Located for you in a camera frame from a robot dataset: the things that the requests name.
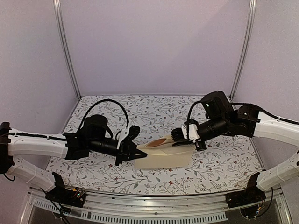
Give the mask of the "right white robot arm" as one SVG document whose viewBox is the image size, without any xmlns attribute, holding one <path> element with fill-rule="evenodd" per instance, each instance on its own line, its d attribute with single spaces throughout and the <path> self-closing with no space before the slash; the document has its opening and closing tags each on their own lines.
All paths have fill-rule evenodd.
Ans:
<svg viewBox="0 0 299 224">
<path fill-rule="evenodd" d="M 251 103 L 230 102 L 222 91 L 214 91 L 194 102 L 182 127 L 172 130 L 174 142 L 193 143 L 196 150 L 206 149 L 206 141 L 218 136 L 245 136 L 266 141 L 270 146 L 299 148 L 299 123 L 274 115 Z M 253 174 L 242 192 L 242 200 L 252 203 L 260 191 L 299 176 L 299 153 L 276 159 L 277 165 Z"/>
</svg>

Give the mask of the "cream envelope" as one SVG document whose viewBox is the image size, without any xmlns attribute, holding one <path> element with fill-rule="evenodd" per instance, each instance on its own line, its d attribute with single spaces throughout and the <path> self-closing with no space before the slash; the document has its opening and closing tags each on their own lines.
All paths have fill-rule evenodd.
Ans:
<svg viewBox="0 0 299 224">
<path fill-rule="evenodd" d="M 173 147 L 174 143 L 170 135 L 166 135 L 167 141 L 158 147 L 146 148 L 146 144 L 138 145 L 137 149 L 147 153 L 147 157 L 136 159 L 136 169 L 160 169 L 160 168 L 182 168 L 189 164 L 195 152 L 193 145 Z"/>
</svg>

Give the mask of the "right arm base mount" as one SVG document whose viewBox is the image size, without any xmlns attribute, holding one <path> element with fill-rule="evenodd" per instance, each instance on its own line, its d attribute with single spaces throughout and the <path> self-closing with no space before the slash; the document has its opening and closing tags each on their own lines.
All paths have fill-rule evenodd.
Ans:
<svg viewBox="0 0 299 224">
<path fill-rule="evenodd" d="M 229 208 L 257 203 L 266 199 L 265 192 L 257 187 L 257 178 L 259 175 L 260 172 L 257 172 L 250 177 L 246 189 L 234 191 L 225 195 L 225 201 Z"/>
</svg>

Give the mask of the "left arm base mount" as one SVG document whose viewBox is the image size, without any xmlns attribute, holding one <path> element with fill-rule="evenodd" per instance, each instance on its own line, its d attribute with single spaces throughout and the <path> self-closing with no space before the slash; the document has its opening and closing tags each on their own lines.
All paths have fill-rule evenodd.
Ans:
<svg viewBox="0 0 299 224">
<path fill-rule="evenodd" d="M 52 174 L 55 179 L 54 189 L 47 191 L 45 193 L 45 198 L 59 204 L 83 208 L 86 192 L 78 187 L 66 189 L 61 175 L 55 172 L 52 172 Z"/>
</svg>

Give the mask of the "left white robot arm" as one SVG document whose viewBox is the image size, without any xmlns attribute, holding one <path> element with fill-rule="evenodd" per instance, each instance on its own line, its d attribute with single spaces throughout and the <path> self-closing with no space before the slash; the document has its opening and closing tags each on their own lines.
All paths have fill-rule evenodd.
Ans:
<svg viewBox="0 0 299 224">
<path fill-rule="evenodd" d="M 12 129 L 8 122 L 0 125 L 0 172 L 13 175 L 51 192 L 60 203 L 69 199 L 59 174 L 49 174 L 25 161 L 22 155 L 41 155 L 78 160 L 89 156 L 90 151 L 115 157 L 115 165 L 124 161 L 145 158 L 147 154 L 133 142 L 140 132 L 138 126 L 127 126 L 121 130 L 119 139 L 106 137 L 112 131 L 107 126 L 108 120 L 102 115 L 86 118 L 83 126 L 76 133 L 45 135 L 24 133 Z"/>
</svg>

